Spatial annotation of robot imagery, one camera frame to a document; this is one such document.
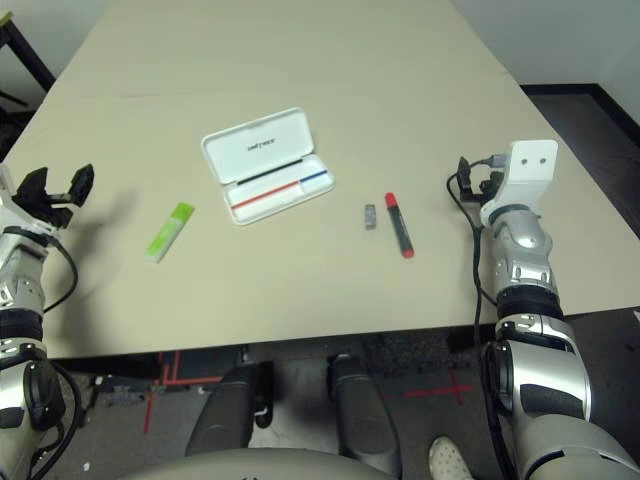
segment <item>white pen case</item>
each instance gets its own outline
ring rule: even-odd
[[[300,108],[207,135],[202,151],[238,225],[281,212],[335,185],[334,176],[312,153],[309,123]]]

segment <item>floor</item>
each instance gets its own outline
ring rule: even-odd
[[[640,237],[640,193],[633,188],[640,185],[640,149],[586,95],[536,95],[531,100]],[[637,461],[639,320],[633,309],[570,319],[593,385],[593,422],[613,434]],[[430,478],[426,452],[442,434],[458,444],[476,478],[499,478],[473,354],[450,353],[449,333],[356,335],[184,352],[175,369],[176,354],[166,354],[166,372],[158,384],[127,386],[104,379],[103,385],[111,382],[113,388],[103,388],[89,421],[49,478],[112,479],[181,457],[207,389],[238,355],[275,362],[274,421],[268,429],[254,431],[251,446],[336,452],[334,406],[325,374],[326,358],[340,352],[365,359],[381,389],[399,434],[404,479]],[[198,370],[202,365],[206,372]],[[184,376],[209,380],[204,389],[189,387],[179,381]],[[86,377],[79,378],[86,385]]]

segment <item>green eraser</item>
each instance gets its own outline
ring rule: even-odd
[[[162,260],[194,210],[188,203],[179,203],[145,250],[144,258],[154,263]]]

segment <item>black cable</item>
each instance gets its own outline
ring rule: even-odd
[[[78,286],[78,268],[76,267],[76,264],[73,261],[73,258],[57,238],[51,237],[51,236],[47,236],[46,238],[50,244],[52,244],[54,247],[56,247],[56,249],[58,249],[58,251],[62,254],[62,256],[65,258],[65,260],[69,264],[69,267],[71,267],[71,272],[73,273],[73,281],[71,283],[71,287],[69,288],[69,290],[67,290],[67,292],[62,297],[60,297],[59,300],[55,301],[54,303],[46,307],[44,309],[44,313],[47,313],[53,310],[62,302],[64,302],[67,298],[71,296],[71,294],[73,294],[76,287]]]
[[[35,465],[36,462],[47,452],[50,452],[51,450],[53,450],[54,448],[56,448],[58,445],[62,443],[62,439],[64,438],[63,423],[62,422],[56,423],[56,429],[58,430],[58,437],[56,438],[55,442],[52,442],[46,447],[42,447],[36,450],[36,453],[33,455],[33,460],[31,461],[31,466]]]
[[[71,374],[67,372],[64,368],[62,368],[58,363],[51,362],[53,368],[64,378],[69,387],[71,388],[71,393],[73,394],[73,418],[71,420],[71,425],[69,425],[69,429],[67,430],[66,435],[60,442],[60,446],[58,449],[53,452],[51,457],[46,461],[46,463],[38,470],[38,472],[31,477],[31,480],[42,480],[42,478],[51,470],[51,467],[58,461],[60,456],[64,453],[67,446],[71,442],[73,435],[76,433],[76,430],[80,426],[80,420],[82,419],[82,397],[80,396],[80,389],[76,384],[76,381],[73,379]]]
[[[469,167],[473,168],[477,165],[487,165],[488,160],[479,160],[477,162],[472,163]],[[484,296],[487,300],[489,300],[493,305],[496,305],[495,300],[493,300],[487,292],[482,288],[482,282],[480,281],[480,274],[478,273],[478,267],[480,265],[480,241],[482,236],[482,225],[476,225],[476,223],[471,218],[471,215],[467,212],[466,208],[462,205],[460,200],[456,197],[451,189],[451,182],[454,178],[456,178],[457,174],[451,175],[447,179],[447,191],[449,195],[456,203],[460,211],[464,214],[465,218],[469,222],[469,226],[471,227],[471,233],[473,235],[473,261],[472,261],[472,274],[473,274],[473,284],[476,289],[476,309],[475,315],[473,319],[473,343],[476,350],[476,356],[478,365],[480,367],[480,380],[482,384],[482,393],[484,397],[484,405],[485,405],[485,413],[487,415],[487,423],[489,426],[489,433],[491,435],[491,442],[493,444],[493,448],[496,454],[496,459],[498,460],[498,465],[500,466],[500,471],[502,472],[502,476],[505,479],[513,479],[516,478],[515,468],[513,467],[513,462],[509,456],[509,452],[507,451],[507,447],[504,443],[504,438],[502,436],[502,429],[500,426],[500,419],[498,418],[498,414],[495,409],[495,405],[493,403],[493,399],[490,394],[489,387],[489,378],[487,372],[483,368],[482,362],[482,350],[481,350],[481,342],[480,342],[480,314],[482,312],[482,297]]]

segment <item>small gray eraser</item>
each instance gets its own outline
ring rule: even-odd
[[[364,206],[364,227],[367,230],[376,228],[376,206],[371,203]]]

